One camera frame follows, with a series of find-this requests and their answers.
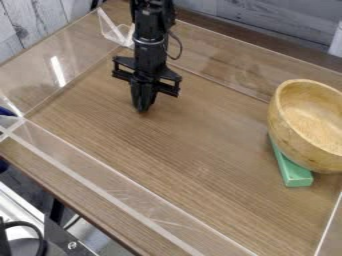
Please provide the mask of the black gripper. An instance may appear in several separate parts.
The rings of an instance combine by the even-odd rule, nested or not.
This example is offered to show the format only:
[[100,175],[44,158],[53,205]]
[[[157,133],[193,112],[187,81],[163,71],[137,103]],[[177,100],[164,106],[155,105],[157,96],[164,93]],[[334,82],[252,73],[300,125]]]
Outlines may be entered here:
[[[156,92],[173,97],[179,96],[181,76],[167,66],[163,40],[157,42],[135,40],[133,46],[132,57],[116,56],[112,59],[112,76],[131,81],[133,107],[137,111],[145,112],[153,104]],[[141,91],[139,82],[131,80],[132,78],[145,83]]]

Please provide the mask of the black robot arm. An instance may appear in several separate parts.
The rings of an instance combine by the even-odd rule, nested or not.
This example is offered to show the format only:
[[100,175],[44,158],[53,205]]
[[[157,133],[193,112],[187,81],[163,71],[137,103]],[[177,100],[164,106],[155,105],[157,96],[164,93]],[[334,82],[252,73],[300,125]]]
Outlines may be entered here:
[[116,56],[112,76],[129,82],[132,105],[147,112],[157,93],[177,97],[181,76],[167,67],[168,37],[173,37],[172,0],[129,0],[133,56]]

